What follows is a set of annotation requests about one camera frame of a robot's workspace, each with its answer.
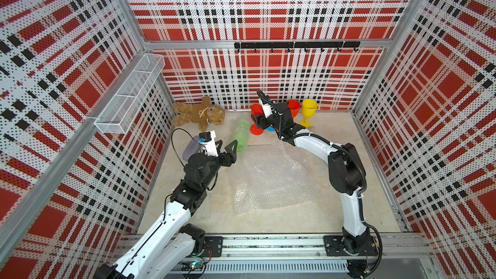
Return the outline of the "red wine glass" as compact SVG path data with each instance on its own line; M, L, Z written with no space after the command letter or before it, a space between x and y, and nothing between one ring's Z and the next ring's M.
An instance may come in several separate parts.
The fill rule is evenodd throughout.
M288 100L288 107L291 111L291 117L295 118L298 116L298 113L300 112L301 104L295 99L290 99Z

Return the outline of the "pink red glass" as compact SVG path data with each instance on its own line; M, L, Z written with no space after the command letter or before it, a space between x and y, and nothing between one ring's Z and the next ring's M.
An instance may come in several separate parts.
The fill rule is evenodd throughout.
M250 128L251 134L255 136L261 135L264 131L263 129L259 128L256 124L256 119L255 116L263 115L263 108L259 104L254 104L251 106L251 120L253 122L253 125Z

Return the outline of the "yellow glass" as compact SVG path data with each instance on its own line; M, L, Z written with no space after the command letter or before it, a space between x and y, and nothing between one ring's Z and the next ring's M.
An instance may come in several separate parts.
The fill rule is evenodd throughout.
M318 108L318 103L312 99L306 99L302 103L302 116L304 117L302 121L299 122L300 125L309 129L311 127L311 122L309 121L312 118L316 110Z

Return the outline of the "bright green glass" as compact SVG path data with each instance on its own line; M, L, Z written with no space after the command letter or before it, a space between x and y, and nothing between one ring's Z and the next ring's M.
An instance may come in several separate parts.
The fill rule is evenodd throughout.
M238 142L237 152L243 152L249 141L251 124L247 120L240 120L235 129L233 139Z

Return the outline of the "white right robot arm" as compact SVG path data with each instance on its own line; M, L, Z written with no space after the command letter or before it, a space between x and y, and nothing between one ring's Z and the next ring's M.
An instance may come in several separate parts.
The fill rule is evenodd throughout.
M259 104L262 114L251 116L257 128L271 127L281 141L304 149L328 164L329 182L340 195L344 213L342 238L337 251L351 256L380 258L380 235L364 218L362 197L367 189L366 172L355 146L330 142L295 123L287 103L260 99Z

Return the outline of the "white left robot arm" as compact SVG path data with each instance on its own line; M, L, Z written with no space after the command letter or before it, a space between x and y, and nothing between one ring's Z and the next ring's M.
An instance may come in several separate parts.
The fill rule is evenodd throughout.
M113 265L97 268L94 278L164 278L183 259L207 251L205 232L189 223L214 187L221 167L237 160L238 142L220 152L222 142L200 135L201 151L184 166L185 176L167 199L163 213L148 231Z

